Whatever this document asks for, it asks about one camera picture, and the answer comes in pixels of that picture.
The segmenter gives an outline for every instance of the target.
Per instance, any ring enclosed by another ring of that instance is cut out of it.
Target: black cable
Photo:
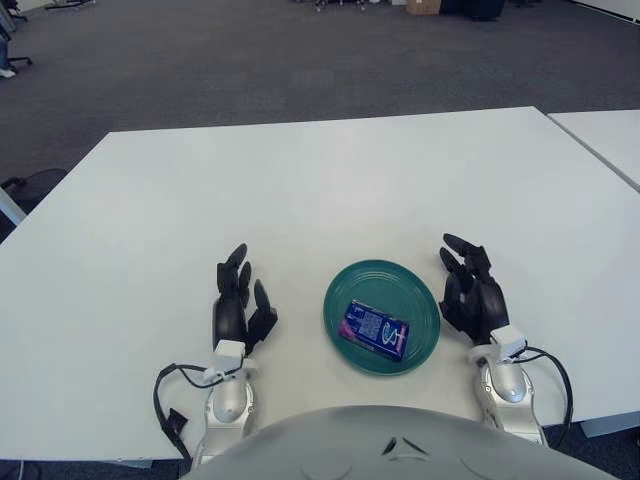
[[[527,363],[527,362],[531,362],[532,360],[537,360],[540,357],[544,357],[544,355],[540,354],[540,355],[536,355],[534,357],[518,359],[518,360],[514,360],[512,363]]]
[[[569,375],[567,374],[567,371],[562,366],[562,363],[560,363],[560,360],[558,360],[556,357],[536,347],[527,346],[527,351],[535,352],[538,355],[531,358],[525,358],[522,360],[514,360],[513,363],[526,363],[526,362],[531,362],[532,360],[537,360],[540,357],[547,357],[549,360],[553,362],[555,367],[558,369],[558,372],[560,373],[560,377],[562,378],[562,383],[564,384],[564,389],[567,394],[567,408],[565,410],[564,419],[562,421],[562,426],[563,426],[562,434],[560,435],[560,438],[555,442],[555,444],[551,445],[551,448],[557,449],[562,443],[562,441],[564,440],[564,437],[567,435],[569,428],[571,427],[571,419],[573,417],[573,390],[571,389],[571,381],[569,380]]]
[[[238,370],[240,370],[242,368],[242,363],[243,363],[243,360],[241,359],[240,360],[240,366],[238,368],[234,368],[233,370],[229,370],[228,372],[225,372],[224,376],[232,375],[235,372],[237,372]],[[176,363],[172,363],[171,365],[167,365],[165,368],[160,370],[160,373],[158,373],[158,377],[156,378],[156,383],[155,383],[155,386],[153,387],[153,410],[155,411],[156,417],[158,418],[158,423],[160,424],[160,428],[162,429],[164,434],[167,436],[169,441],[173,444],[173,446],[176,447],[176,449],[180,452],[180,455],[182,455],[182,458],[184,458],[184,461],[185,461],[185,464],[186,464],[185,468],[186,468],[186,470],[188,472],[189,469],[191,468],[191,463],[193,462],[193,459],[191,458],[191,455],[189,454],[189,450],[187,450],[186,445],[184,444],[184,442],[180,438],[180,433],[176,432],[172,428],[172,426],[169,425],[168,419],[165,416],[164,412],[162,411],[162,406],[160,405],[160,397],[158,396],[158,389],[160,388],[160,384],[162,383],[162,380],[167,375],[169,375],[170,373],[172,373],[172,372],[174,372],[176,370],[178,370],[180,373],[182,373],[182,375],[187,380],[187,382],[189,382],[189,384],[192,385],[195,388],[211,388],[211,387],[215,387],[219,383],[223,382],[224,378],[219,378],[218,380],[215,380],[214,382],[211,382],[209,384],[201,385],[201,384],[195,383],[187,375],[186,370],[204,372],[206,370],[206,368],[201,367],[199,365],[176,364]]]

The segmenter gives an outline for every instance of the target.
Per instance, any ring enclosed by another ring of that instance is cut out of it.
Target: office chair
[[[58,0],[53,0],[51,5],[44,7],[45,10],[61,10],[63,8],[78,8],[86,3],[96,3],[96,0],[67,0],[66,3],[58,3]]]
[[[61,168],[52,168],[35,173],[26,178],[11,177],[0,183],[0,188],[5,191],[15,205],[24,214],[29,214],[44,200],[51,190],[67,175],[67,171]],[[0,213],[0,243],[9,236],[19,221],[10,220],[11,215]]]
[[[11,35],[9,35],[9,32],[7,32],[2,25],[0,25],[0,35],[4,37],[7,43],[11,41]],[[9,63],[11,62],[27,62],[27,65],[33,65],[31,57],[9,57]]]
[[[16,20],[22,20],[23,22],[28,22],[29,19],[22,15],[22,12],[18,8],[18,2],[16,0],[0,0],[0,3],[4,5],[4,8],[7,9],[11,18]]]

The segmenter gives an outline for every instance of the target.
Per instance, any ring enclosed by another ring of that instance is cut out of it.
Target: shoe
[[[16,76],[16,73],[13,70],[3,70],[0,68],[0,77],[11,78],[15,76]]]

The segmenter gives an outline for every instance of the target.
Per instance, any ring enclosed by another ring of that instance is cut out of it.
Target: teal plate
[[[341,337],[340,322],[358,300],[409,324],[409,340],[400,362]],[[431,292],[406,268],[384,260],[365,260],[342,270],[324,297],[324,325],[338,351],[353,365],[377,375],[399,375],[424,362],[438,343],[440,315]]]

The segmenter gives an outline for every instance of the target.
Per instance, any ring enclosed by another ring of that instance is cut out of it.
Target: gray carpet
[[[640,108],[640,28],[561,0],[496,22],[286,0],[98,0],[32,14],[0,80],[0,178],[109,131],[444,112]]]

